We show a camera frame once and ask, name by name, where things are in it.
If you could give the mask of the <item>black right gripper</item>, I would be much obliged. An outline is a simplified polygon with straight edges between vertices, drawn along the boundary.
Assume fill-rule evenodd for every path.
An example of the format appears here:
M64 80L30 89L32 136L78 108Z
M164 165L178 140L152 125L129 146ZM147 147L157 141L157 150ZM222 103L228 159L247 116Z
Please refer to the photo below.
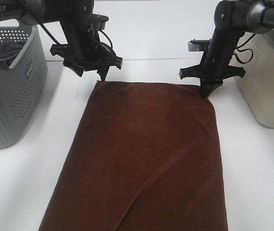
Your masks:
M235 76L243 77L245 75L244 68L229 65L238 41L243 35L244 31L218 30L216 28L200 64L180 69L180 78L199 78L200 97L204 99L222 86L224 79Z

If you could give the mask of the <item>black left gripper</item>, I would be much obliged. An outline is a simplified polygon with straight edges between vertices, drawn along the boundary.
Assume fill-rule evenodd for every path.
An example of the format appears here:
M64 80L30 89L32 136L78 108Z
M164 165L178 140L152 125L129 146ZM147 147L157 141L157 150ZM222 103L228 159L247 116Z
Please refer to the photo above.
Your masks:
M77 23L69 20L60 21L66 44L53 44L50 52L53 56L63 58L63 65L74 71L78 76L84 72L96 71L101 81L105 81L111 66L122 68L123 59L113 50L110 38L103 30L94 30L92 23L82 31ZM99 32L110 44L101 42Z

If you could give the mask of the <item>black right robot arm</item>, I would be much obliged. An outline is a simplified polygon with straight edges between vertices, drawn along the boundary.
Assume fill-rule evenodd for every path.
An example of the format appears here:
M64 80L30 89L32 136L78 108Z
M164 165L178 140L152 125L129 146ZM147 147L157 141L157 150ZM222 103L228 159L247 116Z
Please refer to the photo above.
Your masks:
M181 79L200 79L200 97L208 97L230 77L243 77L242 67L230 66L239 39L246 32L264 34L274 29L274 0L223 0L214 13L215 30L210 40L191 40L189 51L203 53L200 64L182 68Z

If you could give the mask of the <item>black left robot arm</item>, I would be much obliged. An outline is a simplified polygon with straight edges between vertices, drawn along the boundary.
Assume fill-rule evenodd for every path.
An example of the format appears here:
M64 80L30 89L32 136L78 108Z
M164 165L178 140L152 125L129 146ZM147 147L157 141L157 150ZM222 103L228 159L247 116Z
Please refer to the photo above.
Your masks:
M0 0L0 21L17 19L22 23L40 25L54 41L50 52L63 58L63 65L78 76L96 71L106 79L111 66L121 69L123 59L118 57L112 44L101 42L109 18L94 14L92 0ZM45 23L59 22L67 40L60 44L45 28Z

